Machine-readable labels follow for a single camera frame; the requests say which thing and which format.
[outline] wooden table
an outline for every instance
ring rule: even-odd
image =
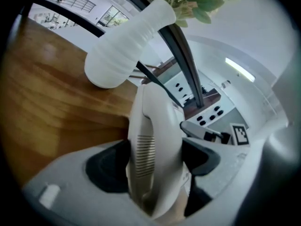
[[[18,17],[2,61],[1,141],[20,185],[55,158],[127,138],[137,87],[91,84],[86,52]]]

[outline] black knob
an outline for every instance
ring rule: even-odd
[[[221,115],[221,114],[223,114],[223,113],[224,113],[224,111],[221,110],[221,111],[219,111],[217,114],[218,114],[218,115]]]

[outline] window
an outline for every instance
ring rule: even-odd
[[[114,6],[110,7],[110,9],[101,17],[98,21],[97,26],[104,27],[115,27],[118,26],[128,20],[128,17],[125,16],[122,12],[120,12]]]

